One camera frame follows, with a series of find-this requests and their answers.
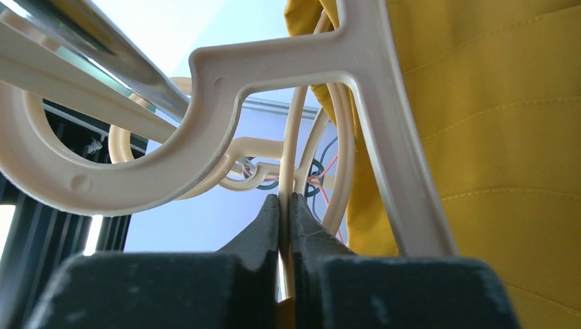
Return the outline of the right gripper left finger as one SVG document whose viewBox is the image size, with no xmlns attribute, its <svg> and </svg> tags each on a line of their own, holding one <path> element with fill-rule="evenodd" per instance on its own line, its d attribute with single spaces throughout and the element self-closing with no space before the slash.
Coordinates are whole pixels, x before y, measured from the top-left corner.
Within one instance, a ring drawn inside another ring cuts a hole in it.
<svg viewBox="0 0 581 329">
<path fill-rule="evenodd" d="M 26 328 L 274 328 L 280 203 L 207 253 L 99 252 L 67 259 Z"/>
</svg>

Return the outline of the wooden hanger front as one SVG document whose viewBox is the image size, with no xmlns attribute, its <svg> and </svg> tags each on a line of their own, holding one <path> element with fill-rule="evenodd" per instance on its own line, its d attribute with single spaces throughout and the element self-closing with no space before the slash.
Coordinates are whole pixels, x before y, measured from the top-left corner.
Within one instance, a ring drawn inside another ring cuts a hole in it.
<svg viewBox="0 0 581 329">
<path fill-rule="evenodd" d="M 353 125 L 350 121 L 351 110 L 348 104 L 347 92 L 338 83 L 327 84 L 327 89 L 330 93 L 332 105 L 334 106 L 337 129 L 338 129 L 338 150 L 337 165 L 339 173 L 346 174 L 346 178 L 339 180 L 339 185 L 342 187 L 350 187 L 353 178 L 354 156 L 355 156 L 355 141 Z M 266 158 L 278 159 L 280 161 L 280 181 L 278 186 L 279 201 L 282 210 L 282 224 L 281 224 L 281 245 L 280 258 L 281 268 L 279 270 L 281 294 L 287 300 L 292 297 L 295 292 L 295 279 L 292 274 L 294 268 L 290 260 L 290 198 L 292 193 L 303 193 L 300 188 L 295 187 L 293 179 L 293 170 L 295 168 L 295 152 L 297 149 L 297 137 L 300 126 L 300 116 L 304 108 L 304 101 L 307 93 L 305 86 L 300 86 L 295 89 L 293 100 L 290 104 L 288 118 L 286 121 L 284 140 L 281 142 L 264 140 L 263 144 L 267 146 L 266 151 L 262 156 Z M 320 110 L 314 120 L 314 125 L 310 131 L 309 137 L 316 136 L 321 138 L 322 133 L 329 121 L 328 113 L 325 110 Z M 235 138 L 228 147 L 222 160 L 226 158 L 235 158 L 235 156 L 242 156 L 244 151 L 248 151 L 252 146 L 256 146 L 261 141 L 252 138 Z M 188 199 L 196 197 L 209 191 L 214 186 L 212 178 L 204 178 L 198 185 L 184 193 L 181 198 Z"/>
</svg>

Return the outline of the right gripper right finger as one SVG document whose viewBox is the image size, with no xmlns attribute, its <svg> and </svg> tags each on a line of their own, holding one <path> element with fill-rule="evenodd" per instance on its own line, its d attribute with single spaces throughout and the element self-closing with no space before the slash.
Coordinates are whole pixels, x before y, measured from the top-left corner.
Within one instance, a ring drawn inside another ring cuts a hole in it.
<svg viewBox="0 0 581 329">
<path fill-rule="evenodd" d="M 289 203 L 298 328 L 518 328 L 493 270 L 473 258 L 359 256 Z"/>
</svg>

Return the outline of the yellow garment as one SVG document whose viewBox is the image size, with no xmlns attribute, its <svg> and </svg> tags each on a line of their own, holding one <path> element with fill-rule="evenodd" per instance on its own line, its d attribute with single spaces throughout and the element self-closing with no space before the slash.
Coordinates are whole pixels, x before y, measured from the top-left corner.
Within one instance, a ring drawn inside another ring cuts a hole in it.
<svg viewBox="0 0 581 329">
<path fill-rule="evenodd" d="M 579 328 L 580 2 L 386 6 L 460 253 L 492 266 L 524 328 Z"/>
</svg>

